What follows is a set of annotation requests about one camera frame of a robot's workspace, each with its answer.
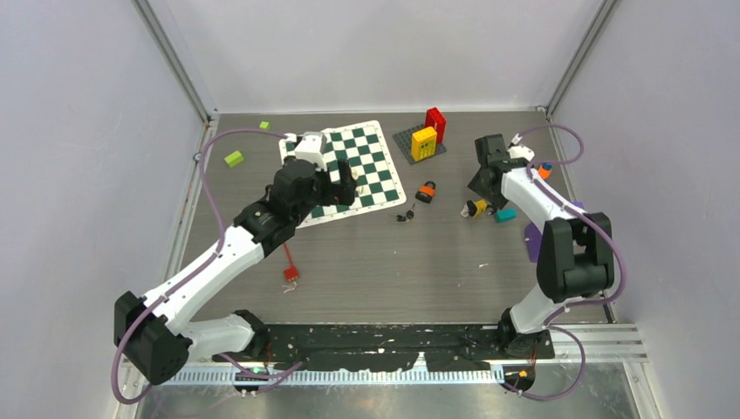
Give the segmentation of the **black keys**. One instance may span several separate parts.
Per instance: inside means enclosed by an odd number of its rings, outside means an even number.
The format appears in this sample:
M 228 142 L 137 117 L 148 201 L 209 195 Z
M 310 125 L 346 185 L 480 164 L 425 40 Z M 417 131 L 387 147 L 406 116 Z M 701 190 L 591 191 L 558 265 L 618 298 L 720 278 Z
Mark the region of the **black keys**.
M 415 204 L 413 203 L 404 213 L 396 214 L 393 219 L 399 223 L 406 223 L 415 217 Z

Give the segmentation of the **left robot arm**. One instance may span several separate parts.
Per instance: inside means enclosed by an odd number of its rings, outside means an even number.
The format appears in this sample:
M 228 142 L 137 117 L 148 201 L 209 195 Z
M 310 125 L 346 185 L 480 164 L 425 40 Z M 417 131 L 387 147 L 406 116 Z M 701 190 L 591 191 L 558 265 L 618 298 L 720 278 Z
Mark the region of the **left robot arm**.
M 357 182 L 349 162 L 339 179 L 313 162 L 288 158 L 264 195 L 246 206 L 217 242 L 171 279 L 141 297 L 123 293 L 114 304 L 113 337 L 152 385 L 173 378 L 191 358 L 238 353 L 258 361 L 268 347 L 260 322 L 245 310 L 194 322 L 195 314 L 238 274 L 291 239 L 318 206 L 350 206 Z

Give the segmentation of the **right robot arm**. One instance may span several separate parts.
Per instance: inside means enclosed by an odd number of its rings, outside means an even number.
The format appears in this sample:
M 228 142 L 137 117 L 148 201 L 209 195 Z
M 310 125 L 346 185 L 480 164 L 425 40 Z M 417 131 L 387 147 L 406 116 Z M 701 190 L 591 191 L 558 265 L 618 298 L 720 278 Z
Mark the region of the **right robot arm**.
M 502 313 L 494 334 L 497 350 L 516 359 L 543 340 L 546 327 L 570 304 L 613 285 L 611 221 L 567 201 L 528 158 L 513 155 L 502 135 L 485 135 L 474 145 L 479 168 L 469 188 L 494 211 L 514 203 L 541 235 L 537 283 Z

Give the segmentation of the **yellow black key fob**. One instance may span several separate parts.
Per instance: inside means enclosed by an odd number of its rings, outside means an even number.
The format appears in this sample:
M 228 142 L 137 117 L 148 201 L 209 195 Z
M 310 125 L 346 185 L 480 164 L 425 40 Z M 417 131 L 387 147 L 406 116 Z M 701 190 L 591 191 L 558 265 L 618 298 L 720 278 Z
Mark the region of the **yellow black key fob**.
M 496 208 L 485 199 L 468 200 L 462 207 L 461 216 L 472 218 L 481 215 L 492 215 L 496 211 Z

